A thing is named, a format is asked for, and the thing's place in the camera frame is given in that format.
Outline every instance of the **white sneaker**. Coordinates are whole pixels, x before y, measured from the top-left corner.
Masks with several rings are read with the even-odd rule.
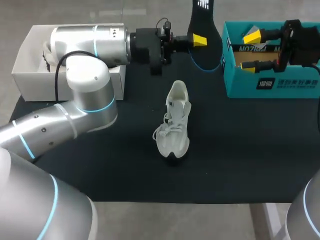
[[[166,107],[163,123],[154,131],[152,138],[156,140],[162,156],[179,159],[186,154],[190,142],[187,126],[191,103],[183,81],[173,83],[166,98]]]

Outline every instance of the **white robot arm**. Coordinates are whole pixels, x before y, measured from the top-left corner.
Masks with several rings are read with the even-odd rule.
[[[32,112],[0,128],[0,147],[32,161],[82,133],[103,129],[117,119],[107,65],[86,55],[66,60],[73,100]]]

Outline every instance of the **black tabletop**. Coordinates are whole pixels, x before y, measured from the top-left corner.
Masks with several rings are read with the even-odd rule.
[[[36,165],[94,201],[291,202],[320,168],[316,99],[229,99],[221,69],[205,73],[176,54],[162,76],[127,66],[117,122],[40,157]],[[154,130],[175,80],[192,103],[186,160],[168,166]],[[12,119],[47,107],[19,99]]]

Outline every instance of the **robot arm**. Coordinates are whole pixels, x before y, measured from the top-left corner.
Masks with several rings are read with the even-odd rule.
[[[107,65],[85,55],[66,60],[73,100],[32,112],[0,128],[0,147],[32,161],[82,133],[107,128],[117,106]]]
[[[137,28],[133,33],[122,23],[60,26],[53,30],[49,48],[56,63],[65,54],[81,50],[99,57],[109,68],[136,62],[149,64],[151,74],[160,75],[173,52],[188,53],[190,48],[206,45],[205,37],[193,33],[175,37],[166,21],[161,28]]]
[[[286,70],[288,63],[311,68],[314,68],[313,64],[318,63],[320,33],[316,26],[303,27],[299,20],[287,20],[281,29],[259,29],[243,40],[245,44],[259,44],[277,39],[281,40],[278,59],[242,62],[241,68],[253,73],[272,69],[276,73],[281,73]]]

